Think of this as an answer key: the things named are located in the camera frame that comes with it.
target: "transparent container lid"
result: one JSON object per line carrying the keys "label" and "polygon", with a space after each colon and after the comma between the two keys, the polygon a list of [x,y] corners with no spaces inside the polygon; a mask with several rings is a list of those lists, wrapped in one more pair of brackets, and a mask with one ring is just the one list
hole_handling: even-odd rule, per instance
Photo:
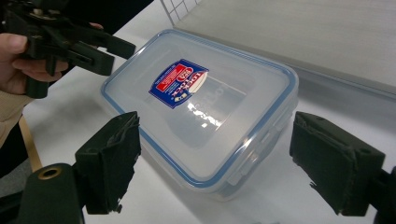
{"label": "transparent container lid", "polygon": [[105,82],[102,94],[119,113],[137,111],[142,137],[171,172],[206,188],[229,172],[297,84],[280,63],[165,30]]}

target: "white surface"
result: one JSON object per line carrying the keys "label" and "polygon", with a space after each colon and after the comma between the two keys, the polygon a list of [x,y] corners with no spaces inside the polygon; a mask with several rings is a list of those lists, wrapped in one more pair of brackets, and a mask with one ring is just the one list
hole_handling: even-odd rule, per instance
{"label": "white surface", "polygon": [[[159,0],[131,20],[117,36],[143,46],[171,28]],[[117,60],[120,66],[123,60]],[[384,169],[396,164],[396,101],[297,70],[297,109],[322,116],[387,154]],[[74,153],[111,118],[100,94],[105,77],[75,68],[49,90],[49,97],[25,111],[43,165],[74,163]],[[274,151],[258,167],[240,194],[218,203],[182,190],[143,151],[122,199],[120,214],[85,215],[86,223],[371,224],[366,217],[342,217],[309,187],[310,180],[289,156],[292,119]]]}
{"label": "white surface", "polygon": [[396,94],[396,1],[203,0],[176,28]]}

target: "sleeve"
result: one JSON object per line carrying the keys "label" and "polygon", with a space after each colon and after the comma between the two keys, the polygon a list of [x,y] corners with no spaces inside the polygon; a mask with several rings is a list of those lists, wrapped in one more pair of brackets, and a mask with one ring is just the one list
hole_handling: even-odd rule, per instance
{"label": "sleeve", "polygon": [[33,99],[25,95],[14,95],[0,91],[0,147],[21,117],[23,107]]}

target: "human hand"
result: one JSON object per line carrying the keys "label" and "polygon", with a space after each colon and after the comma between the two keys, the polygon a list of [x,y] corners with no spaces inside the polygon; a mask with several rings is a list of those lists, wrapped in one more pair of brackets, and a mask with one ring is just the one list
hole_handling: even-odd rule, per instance
{"label": "human hand", "polygon": [[52,77],[46,71],[45,60],[19,58],[27,49],[27,38],[23,35],[0,34],[0,91],[24,94],[26,78],[51,82],[62,77],[68,63],[58,61]]}

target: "white table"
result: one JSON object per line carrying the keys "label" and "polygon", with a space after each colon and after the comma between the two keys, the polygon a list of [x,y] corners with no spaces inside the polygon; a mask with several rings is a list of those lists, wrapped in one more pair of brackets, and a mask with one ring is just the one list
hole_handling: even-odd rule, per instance
{"label": "white table", "polygon": [[[116,36],[140,48],[167,28],[172,25],[160,1],[155,0]],[[115,68],[123,62],[117,59]],[[396,165],[396,100],[297,72],[301,78],[297,110],[322,116],[385,152],[383,168],[389,172]],[[49,89],[49,97],[26,106],[24,116],[44,166],[74,163],[75,152],[114,117],[100,93],[105,80],[106,77],[74,68]],[[85,214],[86,223],[373,223],[373,207],[366,217],[337,216],[309,187],[310,179],[289,156],[292,120],[274,151],[232,201],[215,202],[182,189],[143,150],[121,201],[122,212],[107,216]]]}

